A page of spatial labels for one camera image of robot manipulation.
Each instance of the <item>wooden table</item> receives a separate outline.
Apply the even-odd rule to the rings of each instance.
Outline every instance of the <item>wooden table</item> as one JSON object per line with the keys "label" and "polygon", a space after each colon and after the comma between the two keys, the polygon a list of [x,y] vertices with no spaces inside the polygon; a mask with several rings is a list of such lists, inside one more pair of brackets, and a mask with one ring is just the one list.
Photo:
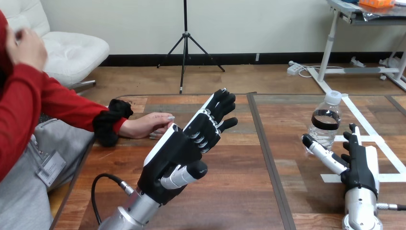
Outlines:
{"label": "wooden table", "polygon": [[[151,112],[169,112],[186,125],[208,95],[123,96],[137,119]],[[406,116],[384,96],[351,97],[366,119],[406,163]],[[406,104],[406,98],[391,97]],[[323,100],[320,95],[237,95],[236,127],[222,134],[215,148],[203,156],[209,173],[189,185],[163,206],[148,224],[149,230],[282,230],[341,229],[344,200],[342,184],[324,183],[331,173],[318,159],[305,154],[300,136],[310,115]],[[357,122],[342,105],[343,124]],[[67,202],[57,214],[57,230],[97,229],[90,202],[90,187],[100,173],[112,173],[136,185],[144,158],[155,145],[149,139],[120,139],[114,148],[97,144],[83,161]],[[345,150],[336,143],[334,151]],[[396,169],[379,152],[381,173]],[[381,202],[406,204],[405,183],[382,183]],[[102,219],[127,199],[114,182],[100,179],[96,202]],[[406,215],[382,212],[384,229],[406,229]]]}

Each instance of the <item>white desk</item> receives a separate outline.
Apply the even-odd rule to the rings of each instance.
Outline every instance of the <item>white desk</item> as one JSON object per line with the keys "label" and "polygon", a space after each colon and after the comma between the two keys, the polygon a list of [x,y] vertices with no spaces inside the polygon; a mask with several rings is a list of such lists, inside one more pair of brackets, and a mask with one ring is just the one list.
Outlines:
{"label": "white desk", "polygon": [[371,74],[371,73],[382,73],[386,75],[395,84],[400,86],[406,91],[406,83],[401,80],[402,74],[406,68],[406,50],[402,56],[402,59],[397,68],[343,68],[343,69],[327,69],[328,60],[330,58],[330,53],[333,48],[334,39],[337,31],[338,19],[341,18],[350,25],[406,25],[406,18],[395,19],[395,20],[372,20],[365,21],[362,16],[362,10],[360,7],[354,4],[345,3],[341,0],[327,0],[330,4],[330,10],[334,12],[334,20],[331,26],[330,34],[327,39],[326,49],[324,51],[323,60],[321,62],[320,71],[317,72],[314,68],[308,68],[307,71],[312,75],[318,85],[326,92],[330,90],[328,85],[324,81],[324,76],[326,74],[338,73],[353,73],[353,74]]}

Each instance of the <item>black tripod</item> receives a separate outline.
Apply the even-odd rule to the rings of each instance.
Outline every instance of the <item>black tripod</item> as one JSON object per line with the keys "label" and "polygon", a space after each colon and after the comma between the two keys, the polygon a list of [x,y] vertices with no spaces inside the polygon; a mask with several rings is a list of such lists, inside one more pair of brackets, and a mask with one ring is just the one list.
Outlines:
{"label": "black tripod", "polygon": [[169,51],[168,54],[166,54],[165,58],[163,59],[163,61],[161,62],[161,64],[163,64],[166,59],[168,58],[168,56],[172,53],[172,51],[179,45],[179,43],[185,39],[185,44],[183,45],[183,63],[182,63],[182,74],[181,74],[181,78],[180,78],[180,91],[179,93],[182,93],[182,87],[183,87],[183,75],[185,73],[185,66],[186,66],[186,60],[189,56],[189,51],[188,51],[188,38],[190,38],[207,56],[209,56],[210,60],[213,62],[213,64],[217,65],[223,72],[225,72],[225,70],[223,69],[223,67],[221,67],[220,65],[218,65],[216,63],[216,61],[214,61],[214,59],[212,58],[212,56],[210,54],[208,54],[203,47],[201,47],[199,45],[199,43],[196,42],[196,40],[194,40],[191,36],[191,34],[188,32],[188,9],[187,9],[187,4],[186,4],[186,0],[183,0],[183,13],[184,13],[184,19],[185,19],[185,33],[182,34],[182,37],[179,39],[179,41],[175,44],[175,46]]}

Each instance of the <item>tripod leg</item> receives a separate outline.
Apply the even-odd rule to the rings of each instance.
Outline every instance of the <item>tripod leg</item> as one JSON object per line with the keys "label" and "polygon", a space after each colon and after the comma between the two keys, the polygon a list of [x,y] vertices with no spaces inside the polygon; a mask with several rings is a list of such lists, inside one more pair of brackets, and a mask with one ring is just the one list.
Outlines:
{"label": "tripod leg", "polygon": [[212,56],[211,56],[209,53],[207,53],[207,52],[203,49],[203,47],[201,47],[201,46],[199,45],[199,43],[197,43],[197,42],[192,38],[192,36],[189,36],[189,37],[190,37],[190,39],[191,39],[206,55],[209,56],[209,58],[211,59],[211,61],[212,61],[215,65],[217,65],[223,72],[225,72],[225,70],[223,69],[223,67],[221,67],[220,65],[218,65],[218,64],[216,63],[216,61],[212,58]]}
{"label": "tripod leg", "polygon": [[164,64],[166,59],[168,59],[168,56],[172,53],[172,51],[179,45],[180,41],[185,38],[185,36],[182,35],[182,37],[179,39],[179,41],[175,44],[175,46],[169,51],[168,54],[164,57],[164,59],[157,65],[157,68],[161,66],[161,64]]}
{"label": "tripod leg", "polygon": [[183,90],[183,74],[185,73],[185,61],[186,61],[186,46],[188,43],[188,38],[185,37],[185,44],[183,45],[183,63],[182,63],[182,75],[180,77],[180,91],[179,93],[182,94]]}
{"label": "tripod leg", "polygon": [[185,38],[185,43],[186,43],[186,55],[185,55],[185,69],[183,70],[183,73],[185,73],[185,71],[186,71],[186,66],[188,65],[188,58],[189,58],[188,37]]}

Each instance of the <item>gray pants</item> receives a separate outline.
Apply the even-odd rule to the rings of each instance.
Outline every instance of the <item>gray pants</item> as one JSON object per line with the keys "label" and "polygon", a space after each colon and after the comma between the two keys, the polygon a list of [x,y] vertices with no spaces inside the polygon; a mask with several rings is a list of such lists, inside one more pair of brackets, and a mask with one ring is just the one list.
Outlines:
{"label": "gray pants", "polygon": [[[52,119],[35,128],[22,156],[0,182],[0,229],[47,230],[53,217],[47,192],[72,179],[93,133]],[[58,151],[66,166],[48,188],[37,176],[40,151]]]}

